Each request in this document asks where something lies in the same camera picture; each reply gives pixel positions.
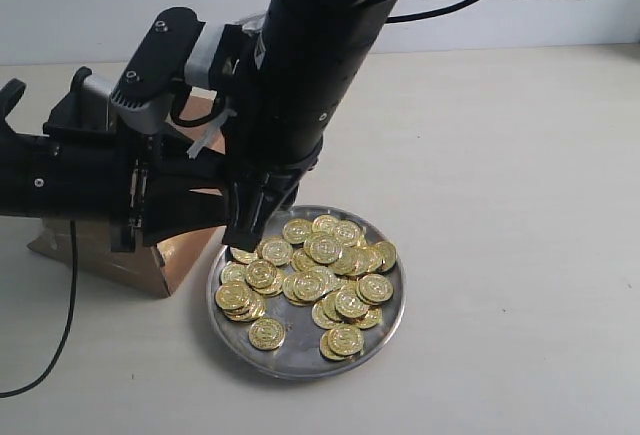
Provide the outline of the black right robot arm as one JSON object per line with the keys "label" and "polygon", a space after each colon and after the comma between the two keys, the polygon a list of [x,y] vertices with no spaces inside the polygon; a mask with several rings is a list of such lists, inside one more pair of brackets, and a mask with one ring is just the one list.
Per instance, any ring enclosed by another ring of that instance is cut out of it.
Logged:
{"label": "black right robot arm", "polygon": [[398,0],[271,0],[239,60],[227,245],[251,251],[316,163],[323,134]]}

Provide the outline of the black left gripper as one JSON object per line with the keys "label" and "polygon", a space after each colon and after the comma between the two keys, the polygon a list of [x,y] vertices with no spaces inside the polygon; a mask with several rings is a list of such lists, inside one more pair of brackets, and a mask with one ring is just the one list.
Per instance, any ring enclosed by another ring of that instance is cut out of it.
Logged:
{"label": "black left gripper", "polygon": [[69,93],[43,126],[42,214],[69,220],[107,221],[111,246],[131,252],[135,234],[146,246],[191,231],[226,225],[223,243],[254,251],[282,205],[291,205],[296,171],[237,174],[224,199],[220,153],[187,154],[188,139],[169,126],[144,135],[116,115],[115,130],[80,126],[79,95],[92,72],[76,71]]}

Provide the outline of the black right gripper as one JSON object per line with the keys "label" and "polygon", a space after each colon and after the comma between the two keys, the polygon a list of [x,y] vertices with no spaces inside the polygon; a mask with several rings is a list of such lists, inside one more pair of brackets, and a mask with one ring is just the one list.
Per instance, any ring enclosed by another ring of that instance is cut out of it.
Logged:
{"label": "black right gripper", "polygon": [[311,155],[396,2],[270,0],[223,130],[238,214],[254,211],[265,173]]}

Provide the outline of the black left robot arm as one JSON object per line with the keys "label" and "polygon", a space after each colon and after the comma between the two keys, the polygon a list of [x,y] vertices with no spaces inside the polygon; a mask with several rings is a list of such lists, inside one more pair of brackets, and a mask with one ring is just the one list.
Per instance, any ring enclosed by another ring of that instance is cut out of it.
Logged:
{"label": "black left robot arm", "polygon": [[91,75],[76,71],[42,134],[1,124],[2,215],[104,222],[114,252],[226,225],[222,154],[189,158],[168,123],[154,135],[129,128]]}

